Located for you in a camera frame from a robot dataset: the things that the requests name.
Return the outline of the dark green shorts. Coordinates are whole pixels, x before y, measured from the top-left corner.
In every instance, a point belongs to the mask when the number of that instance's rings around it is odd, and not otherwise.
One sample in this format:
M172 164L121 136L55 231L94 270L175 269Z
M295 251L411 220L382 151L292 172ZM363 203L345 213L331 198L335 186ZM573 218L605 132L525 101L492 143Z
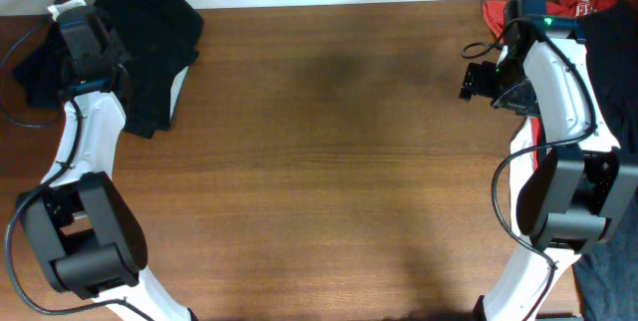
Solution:
M171 123L174 78L199 56L203 19L185 0L95 0L132 58L125 131L150 139Z

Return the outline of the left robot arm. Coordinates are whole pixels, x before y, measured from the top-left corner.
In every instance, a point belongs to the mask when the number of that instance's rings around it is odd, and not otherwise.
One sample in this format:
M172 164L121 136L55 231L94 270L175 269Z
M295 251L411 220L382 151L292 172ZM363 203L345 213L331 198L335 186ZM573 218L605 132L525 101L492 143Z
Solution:
M47 316L108 308L122 320L191 321L193 311L152 273L143 229L112 180L131 98L130 55L104 11L52 4L49 12L69 52L59 90L65 125L54 163L38 186L18 198L7 225L10 281L28 307ZM27 295L12 258L17 227L50 286L75 294L82 305L51 309Z

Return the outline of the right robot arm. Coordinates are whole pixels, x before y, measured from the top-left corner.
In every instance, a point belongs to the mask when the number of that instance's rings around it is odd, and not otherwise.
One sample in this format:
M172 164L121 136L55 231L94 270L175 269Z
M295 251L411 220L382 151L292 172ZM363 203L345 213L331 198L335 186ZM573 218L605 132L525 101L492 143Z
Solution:
M524 122L495 170L516 247L474 308L477 320L534 320L558 278L611 240L637 190L637 12L626 2L582 17L510 0L491 42L463 48L463 100L489 99Z

